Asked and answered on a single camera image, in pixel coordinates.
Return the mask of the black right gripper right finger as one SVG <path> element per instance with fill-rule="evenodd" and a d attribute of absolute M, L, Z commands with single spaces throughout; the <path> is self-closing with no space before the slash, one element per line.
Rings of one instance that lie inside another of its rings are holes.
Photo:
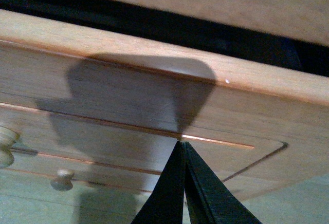
<path fill-rule="evenodd" d="M 260 223 L 219 180 L 188 142 L 185 194 L 191 223 Z"/>

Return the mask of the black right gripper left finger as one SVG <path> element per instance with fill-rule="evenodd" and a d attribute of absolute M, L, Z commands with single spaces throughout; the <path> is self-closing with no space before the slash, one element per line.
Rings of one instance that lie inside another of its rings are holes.
<path fill-rule="evenodd" d="M 182 223 L 185 167 L 185 151 L 178 141 L 152 194 L 132 223 Z"/>

